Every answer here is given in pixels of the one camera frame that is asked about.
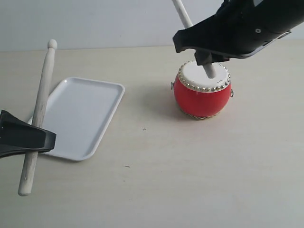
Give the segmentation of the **white drumstick with ball tip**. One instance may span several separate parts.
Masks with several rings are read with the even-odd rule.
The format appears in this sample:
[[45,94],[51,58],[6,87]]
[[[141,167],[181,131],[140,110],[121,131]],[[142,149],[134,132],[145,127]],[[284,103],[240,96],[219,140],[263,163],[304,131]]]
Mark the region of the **white drumstick with ball tip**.
[[[54,63],[55,63],[55,51],[57,49],[57,41],[51,39],[47,43],[47,48],[48,49],[42,67],[36,104],[32,118],[32,124],[36,127],[41,127],[44,121],[46,106],[48,103],[50,83],[51,83]],[[18,189],[19,196],[24,197],[24,196],[28,196],[31,193],[37,159],[38,159],[38,151],[28,152],[25,154],[20,182],[19,182],[19,189]]]

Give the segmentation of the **small red drum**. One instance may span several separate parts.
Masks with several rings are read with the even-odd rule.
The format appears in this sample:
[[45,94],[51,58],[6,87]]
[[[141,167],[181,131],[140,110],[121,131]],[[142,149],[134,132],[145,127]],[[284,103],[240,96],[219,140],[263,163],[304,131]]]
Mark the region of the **small red drum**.
[[178,107],[196,119],[208,119],[227,105],[233,95],[231,74],[221,63],[214,63],[216,76],[208,78],[203,67],[190,60],[180,66],[171,89]]

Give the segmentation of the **white rectangular plastic tray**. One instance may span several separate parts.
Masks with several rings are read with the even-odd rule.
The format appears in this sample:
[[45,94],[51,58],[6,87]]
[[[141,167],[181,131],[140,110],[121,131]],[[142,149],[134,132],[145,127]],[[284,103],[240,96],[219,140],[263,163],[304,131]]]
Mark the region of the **white rectangular plastic tray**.
[[45,155],[70,161],[93,156],[124,95],[122,84],[79,77],[62,80],[47,101],[43,129],[56,133]]

